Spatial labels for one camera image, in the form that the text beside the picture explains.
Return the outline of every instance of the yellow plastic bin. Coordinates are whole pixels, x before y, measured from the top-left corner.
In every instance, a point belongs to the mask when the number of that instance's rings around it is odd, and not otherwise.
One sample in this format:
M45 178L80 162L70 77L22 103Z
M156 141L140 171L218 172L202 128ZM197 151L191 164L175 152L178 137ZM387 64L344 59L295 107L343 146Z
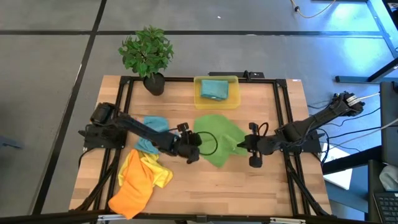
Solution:
M228 98L217 101L200 96L202 80L227 80ZM235 109L241 104L241 94L239 92L239 80L236 76L218 76L218 77L195 77L193 79L193 101L197 109Z

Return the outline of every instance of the wooden tabletop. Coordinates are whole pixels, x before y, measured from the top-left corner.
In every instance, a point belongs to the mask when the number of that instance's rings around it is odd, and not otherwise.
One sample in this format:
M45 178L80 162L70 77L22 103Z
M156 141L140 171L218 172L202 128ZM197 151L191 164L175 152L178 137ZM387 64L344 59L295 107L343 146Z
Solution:
M97 103L114 103L120 76L104 76ZM287 80L294 120L308 117L307 102L300 80ZM271 84L240 83L241 106L235 110L197 110L193 104L193 82L166 82L161 96L152 96L142 82L134 82L129 114L139 121L147 115L163 116L170 128L187 122L193 129L194 120L206 114L222 114L250 133L249 122L269 123L269 129L278 128L274 92ZM283 102L282 89L279 90ZM284 121L287 121L284 104ZM138 136L129 133L122 150L119 168ZM81 161L73 191L70 209L79 206L97 184L104 149L87 153ZM320 162L311 154L302 153L301 161L305 183L315 200L331 213ZM247 157L231 155L222 168L201 158L193 164L186 159L161 154L159 162L173 171L174 177L164 188L154 187L146 208L147 213L208 214L208 215L261 215L291 216L287 177L282 154L278 151L263 157L261 168L249 166ZM119 190L116 181L115 193ZM104 207L104 188L101 208ZM300 191L296 186L298 210L303 213Z

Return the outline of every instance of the blue towel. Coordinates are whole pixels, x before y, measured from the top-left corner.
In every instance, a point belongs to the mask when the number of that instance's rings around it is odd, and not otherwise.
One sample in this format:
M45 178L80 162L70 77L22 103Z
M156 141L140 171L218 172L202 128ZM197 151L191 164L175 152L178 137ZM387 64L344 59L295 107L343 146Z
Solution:
M200 96L213 100L226 100L228 98L227 80L202 80Z
M165 118L159 116L145 116L144 125L152 128L155 131L169 130L169 122ZM143 139L141 137L134 148L150 154L159 154L159 150L154 147L149 140Z

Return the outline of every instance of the orange cloth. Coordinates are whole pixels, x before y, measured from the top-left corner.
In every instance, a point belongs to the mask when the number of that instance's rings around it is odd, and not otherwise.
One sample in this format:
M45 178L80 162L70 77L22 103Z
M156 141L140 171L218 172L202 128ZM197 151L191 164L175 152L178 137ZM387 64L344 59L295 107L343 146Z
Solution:
M109 207L116 213L130 219L141 212L152 195L154 175L140 161L138 151L133 149L130 165L123 171L124 182L119 192L109 200Z

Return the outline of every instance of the green cloth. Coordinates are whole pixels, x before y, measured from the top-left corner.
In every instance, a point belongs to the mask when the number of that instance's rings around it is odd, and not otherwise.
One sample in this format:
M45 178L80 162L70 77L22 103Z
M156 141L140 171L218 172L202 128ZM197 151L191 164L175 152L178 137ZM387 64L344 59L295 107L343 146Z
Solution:
M210 156L203 156L214 166L222 167L230 154L246 156L248 153L245 148L236 146L244 141L246 134L223 115L213 114L197 118L193 125L193 131L195 133L208 131L216 137L218 141L217 151ZM199 146L200 152L204 154L213 152L216 146L214 138L207 133L200 133L199 135L202 140L202 144Z

